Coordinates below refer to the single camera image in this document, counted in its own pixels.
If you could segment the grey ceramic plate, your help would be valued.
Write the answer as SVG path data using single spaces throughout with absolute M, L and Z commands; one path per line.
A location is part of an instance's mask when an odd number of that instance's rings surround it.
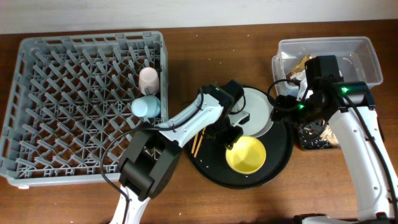
M 258 138 L 268 132 L 273 122 L 270 119 L 273 106 L 267 95 L 255 88 L 244 87 L 245 98 L 240 98 L 231 112 L 245 111 L 250 114 L 250 120 L 244 125 L 237 125 L 243 129 L 244 136 Z

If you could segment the wooden chopstick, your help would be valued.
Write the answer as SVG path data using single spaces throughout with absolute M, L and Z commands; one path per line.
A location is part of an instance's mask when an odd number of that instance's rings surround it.
M 200 147 L 201 147 L 201 143 L 202 143 L 202 140 L 203 140 L 204 135 L 205 135 L 205 130 L 206 130 L 206 128 L 204 128 L 204 129 L 201 131 L 201 133 L 199 133 L 199 137 L 198 137 L 196 149 L 195 149 L 195 152 L 194 152 L 194 154 L 193 154 L 193 157 L 194 157 L 194 158 L 197 157 L 197 154 L 198 154 L 199 149 L 200 149 Z
M 193 144 L 192 144 L 191 154 L 194 154 L 194 152 L 195 152 L 198 137 L 199 137 L 199 133 L 196 133 L 194 140 L 193 140 Z

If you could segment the yellow bowl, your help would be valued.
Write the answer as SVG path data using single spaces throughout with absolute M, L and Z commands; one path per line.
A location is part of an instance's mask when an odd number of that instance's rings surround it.
M 264 164 L 267 158 L 263 143 L 251 136 L 242 136 L 231 149 L 225 152 L 229 167 L 240 174 L 253 174 Z

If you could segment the gold snack wrapper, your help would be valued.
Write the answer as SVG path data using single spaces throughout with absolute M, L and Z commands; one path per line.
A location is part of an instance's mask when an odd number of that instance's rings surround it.
M 304 56 L 299 63 L 296 64 L 288 74 L 286 74 L 286 79 L 302 81 L 305 78 L 305 62 L 312 58 L 312 54 Z

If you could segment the food scraps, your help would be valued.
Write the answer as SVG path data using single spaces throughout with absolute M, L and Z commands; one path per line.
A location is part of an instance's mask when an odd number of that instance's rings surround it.
M 325 121 L 311 122 L 300 131 L 302 147 L 306 150 L 336 149 L 340 144 Z

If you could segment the blue cup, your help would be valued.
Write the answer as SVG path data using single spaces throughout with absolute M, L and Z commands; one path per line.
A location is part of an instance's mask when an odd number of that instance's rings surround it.
M 140 118 L 155 118 L 160 115 L 160 100 L 154 95 L 135 99 L 131 105 L 132 113 Z

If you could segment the pink cup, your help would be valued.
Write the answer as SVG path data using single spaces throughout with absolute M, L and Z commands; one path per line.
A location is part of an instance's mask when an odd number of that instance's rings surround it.
M 160 90 L 160 80 L 157 71 L 145 67 L 139 72 L 139 90 L 144 95 L 156 95 Z

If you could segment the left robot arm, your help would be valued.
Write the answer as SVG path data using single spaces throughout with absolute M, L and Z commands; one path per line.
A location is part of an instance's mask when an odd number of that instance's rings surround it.
M 120 194 L 111 223 L 139 223 L 149 200 L 168 184 L 183 147 L 199 134 L 231 149 L 243 130 L 230 121 L 232 109 L 243 98 L 244 89 L 235 80 L 223 86 L 204 85 L 197 98 L 170 120 L 157 126 L 140 125 L 116 170 Z

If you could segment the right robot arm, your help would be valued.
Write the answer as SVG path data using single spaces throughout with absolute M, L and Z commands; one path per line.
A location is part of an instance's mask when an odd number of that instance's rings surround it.
M 386 151 L 368 85 L 346 82 L 334 55 L 304 63 L 302 96 L 278 95 L 272 100 L 272 121 L 305 126 L 323 120 L 343 152 L 358 207 L 358 223 L 397 223 L 397 174 Z

